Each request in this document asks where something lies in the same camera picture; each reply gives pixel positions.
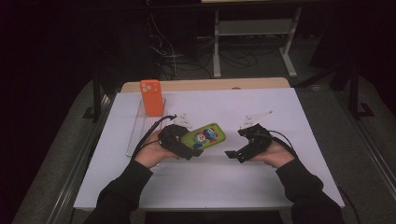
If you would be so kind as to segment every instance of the clear acrylic stand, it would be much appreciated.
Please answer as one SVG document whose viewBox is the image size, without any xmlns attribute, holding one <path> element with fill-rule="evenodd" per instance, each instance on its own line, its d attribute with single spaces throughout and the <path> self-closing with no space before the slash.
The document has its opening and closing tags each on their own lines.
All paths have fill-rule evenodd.
<svg viewBox="0 0 396 224">
<path fill-rule="evenodd" d="M 146 132 L 152 127 L 152 125 L 162 118 L 166 116 L 166 100 L 163 99 L 163 115 L 162 116 L 148 116 L 146 114 L 145 106 L 143 105 L 143 101 L 140 101 L 139 108 L 137 109 L 136 121 L 134 122 L 134 129 L 132 130 L 131 139 L 129 140 L 129 145 L 126 151 L 126 156 L 131 157 L 134 154 L 134 149 L 136 148 L 139 141 L 143 138 Z M 164 120 L 155 131 L 160 130 L 162 127 L 166 126 L 166 120 Z"/>
</svg>

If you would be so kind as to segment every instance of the table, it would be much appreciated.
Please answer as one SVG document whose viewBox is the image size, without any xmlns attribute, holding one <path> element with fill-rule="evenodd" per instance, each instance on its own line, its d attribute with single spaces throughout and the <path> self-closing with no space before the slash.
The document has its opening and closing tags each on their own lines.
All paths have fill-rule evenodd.
<svg viewBox="0 0 396 224">
<path fill-rule="evenodd" d="M 247 143 L 237 133 L 244 115 L 268 110 L 273 110 L 274 114 L 261 125 L 285 134 L 307 169 L 323 181 L 324 191 L 344 206 L 297 95 L 294 89 L 288 88 L 286 79 L 188 80 L 161 84 L 170 114 L 185 112 L 194 128 L 215 121 L 227 139 L 207 149 L 199 158 L 166 160 L 152 168 L 154 175 L 142 192 L 140 209 L 216 211 L 290 207 L 272 167 L 260 162 L 240 164 L 237 160 L 229 160 L 224 153 Z M 131 92 L 136 91 L 136 85 L 125 84 L 122 93 L 116 96 L 75 201 L 78 209 L 93 209 L 100 190 L 120 175 L 129 162 L 125 152 L 141 99 L 139 92 Z M 262 88 L 244 89 L 249 85 L 252 88 L 262 85 Z"/>
</svg>

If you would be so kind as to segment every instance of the black jacket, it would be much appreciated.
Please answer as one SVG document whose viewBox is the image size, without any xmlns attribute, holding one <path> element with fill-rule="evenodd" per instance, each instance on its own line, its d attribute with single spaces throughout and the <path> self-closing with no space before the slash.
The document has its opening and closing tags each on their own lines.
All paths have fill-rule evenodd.
<svg viewBox="0 0 396 224">
<path fill-rule="evenodd" d="M 310 174 L 299 160 L 276 170 L 286 197 L 294 205 L 291 216 L 295 224 L 344 224 L 341 209 L 323 191 L 321 180 Z M 100 193 L 96 208 L 85 223 L 130 223 L 131 212 L 139 205 L 140 194 L 152 172 L 131 161 L 117 179 Z"/>
</svg>

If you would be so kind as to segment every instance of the orange phone case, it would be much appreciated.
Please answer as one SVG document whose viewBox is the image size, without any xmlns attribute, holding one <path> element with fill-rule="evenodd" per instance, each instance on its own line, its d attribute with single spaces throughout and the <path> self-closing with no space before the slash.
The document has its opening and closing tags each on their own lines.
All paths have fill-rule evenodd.
<svg viewBox="0 0 396 224">
<path fill-rule="evenodd" d="M 163 114 L 163 94 L 160 81 L 156 79 L 141 80 L 139 86 L 146 114 L 161 116 Z"/>
</svg>

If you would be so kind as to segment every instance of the hand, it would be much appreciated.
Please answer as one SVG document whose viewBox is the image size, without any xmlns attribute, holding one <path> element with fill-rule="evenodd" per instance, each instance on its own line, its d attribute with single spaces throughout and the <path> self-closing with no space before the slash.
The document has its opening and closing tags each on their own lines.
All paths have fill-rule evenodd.
<svg viewBox="0 0 396 224">
<path fill-rule="evenodd" d="M 272 141 L 267 150 L 253 157 L 250 161 L 263 161 L 267 165 L 279 168 L 294 159 L 278 142 Z"/>
<path fill-rule="evenodd" d="M 166 158 L 179 158 L 175 153 L 163 148 L 158 142 L 158 134 L 160 131 L 154 132 L 151 136 L 148 137 L 148 140 L 143 144 L 143 148 L 140 149 L 139 153 L 137 153 L 134 158 L 135 161 L 140 164 L 146 166 L 147 168 L 151 168 L 156 166 L 161 161 Z"/>
</svg>

